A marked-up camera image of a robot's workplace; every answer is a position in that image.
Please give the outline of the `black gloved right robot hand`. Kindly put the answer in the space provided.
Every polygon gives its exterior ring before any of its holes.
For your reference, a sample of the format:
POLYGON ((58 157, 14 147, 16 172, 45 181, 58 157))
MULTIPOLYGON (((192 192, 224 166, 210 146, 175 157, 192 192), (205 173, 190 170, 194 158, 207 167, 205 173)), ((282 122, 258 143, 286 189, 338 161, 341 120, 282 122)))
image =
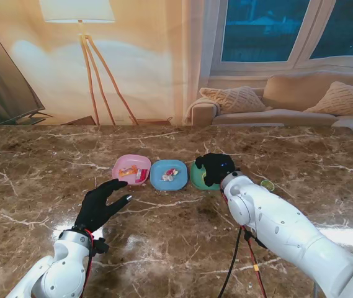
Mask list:
POLYGON ((199 156, 195 160, 195 165, 198 169, 205 168, 206 176, 203 180, 208 187, 220 184, 228 174, 236 170, 231 156, 221 153, 207 153, 199 156))

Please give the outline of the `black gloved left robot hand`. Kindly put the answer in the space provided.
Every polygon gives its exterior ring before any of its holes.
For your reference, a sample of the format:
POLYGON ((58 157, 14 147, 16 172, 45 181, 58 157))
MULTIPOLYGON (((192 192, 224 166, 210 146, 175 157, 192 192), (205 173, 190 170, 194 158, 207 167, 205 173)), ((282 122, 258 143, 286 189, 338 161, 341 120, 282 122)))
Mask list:
POLYGON ((91 233, 101 228, 113 215, 131 201, 131 195, 126 194, 110 205, 106 204, 107 199, 114 191, 118 191, 127 185, 126 181, 112 179, 89 191, 82 201, 81 210, 76 217, 73 228, 76 230, 88 230, 91 233))

